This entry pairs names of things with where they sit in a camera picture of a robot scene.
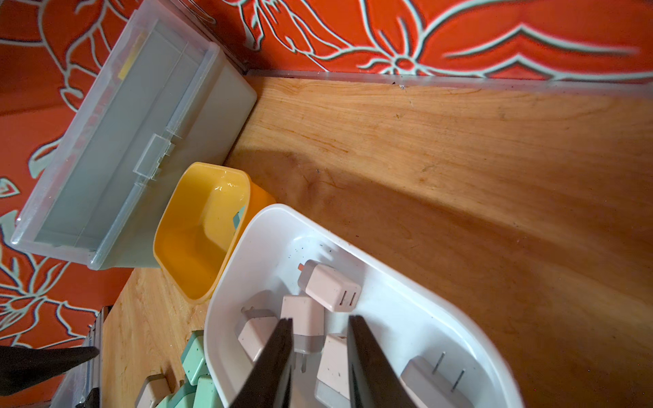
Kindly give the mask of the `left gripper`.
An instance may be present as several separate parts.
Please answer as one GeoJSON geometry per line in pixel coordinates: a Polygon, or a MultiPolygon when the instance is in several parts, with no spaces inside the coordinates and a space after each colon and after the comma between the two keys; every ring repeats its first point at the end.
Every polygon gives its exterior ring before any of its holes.
{"type": "Polygon", "coordinates": [[[34,348],[1,347],[1,396],[9,397],[93,360],[100,354],[95,347],[34,348]]]}

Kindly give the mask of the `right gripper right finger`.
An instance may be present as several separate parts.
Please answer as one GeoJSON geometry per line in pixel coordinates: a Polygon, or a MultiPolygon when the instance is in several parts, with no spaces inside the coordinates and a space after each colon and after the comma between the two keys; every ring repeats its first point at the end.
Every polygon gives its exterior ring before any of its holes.
{"type": "Polygon", "coordinates": [[[347,331],[351,407],[415,407],[363,316],[347,331]]]}

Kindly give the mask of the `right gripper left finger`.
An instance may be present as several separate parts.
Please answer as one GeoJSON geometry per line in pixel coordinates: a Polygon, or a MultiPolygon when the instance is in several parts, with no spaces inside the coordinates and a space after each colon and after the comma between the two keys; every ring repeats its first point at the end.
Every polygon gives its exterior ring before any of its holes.
{"type": "Polygon", "coordinates": [[[248,379],[232,401],[237,407],[289,407],[294,368],[294,325],[281,319],[248,379]]]}

